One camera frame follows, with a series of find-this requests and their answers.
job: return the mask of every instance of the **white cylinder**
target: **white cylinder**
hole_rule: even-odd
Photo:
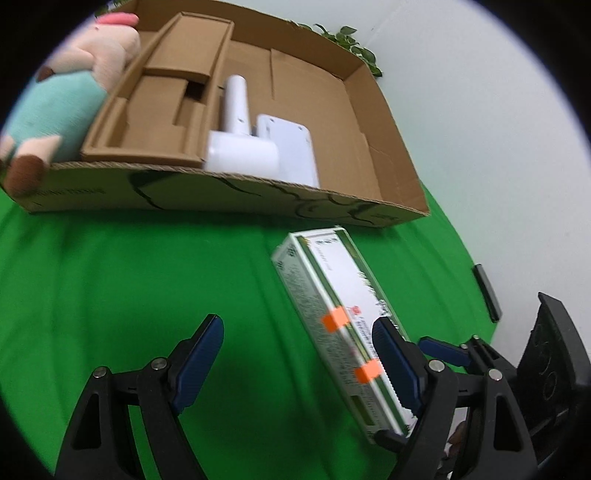
[[[204,170],[276,180],[279,150],[263,138],[211,131]]]
[[[246,80],[240,75],[231,75],[226,80],[223,103],[223,130],[236,135],[251,134]]]

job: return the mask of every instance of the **white wall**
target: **white wall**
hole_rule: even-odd
[[[495,346],[519,360],[543,291],[591,352],[591,161],[569,105],[479,6],[396,7],[368,47],[419,176],[499,297]]]
[[[338,31],[343,25],[356,28],[359,42],[369,40],[377,26],[404,0],[227,0],[275,17]]]

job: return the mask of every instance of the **orange tape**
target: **orange tape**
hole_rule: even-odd
[[[364,366],[355,369],[355,376],[359,383],[369,383],[374,378],[379,377],[384,370],[382,364],[377,358],[370,360]]]
[[[349,317],[344,307],[337,307],[332,312],[322,317],[322,323],[326,331],[329,333],[335,333],[339,328],[349,323]]]

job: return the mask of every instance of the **plush toy's leg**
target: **plush toy's leg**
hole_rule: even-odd
[[[13,198],[35,193],[61,144],[61,136],[30,138],[14,154],[4,179],[4,190]]]
[[[8,156],[14,148],[14,140],[10,135],[2,135],[0,137],[0,171],[4,169]]]

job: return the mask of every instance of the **cardboard box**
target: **cardboard box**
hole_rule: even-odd
[[[272,260],[369,441],[383,429],[408,436],[415,418],[379,363],[372,326],[387,316],[408,336],[347,232],[335,227],[291,233]]]
[[[140,208],[290,215],[382,227],[428,215],[388,105],[362,60],[295,24],[216,0],[132,0],[143,42],[79,161],[54,164],[32,212]],[[202,170],[223,84],[311,132],[320,189]]]

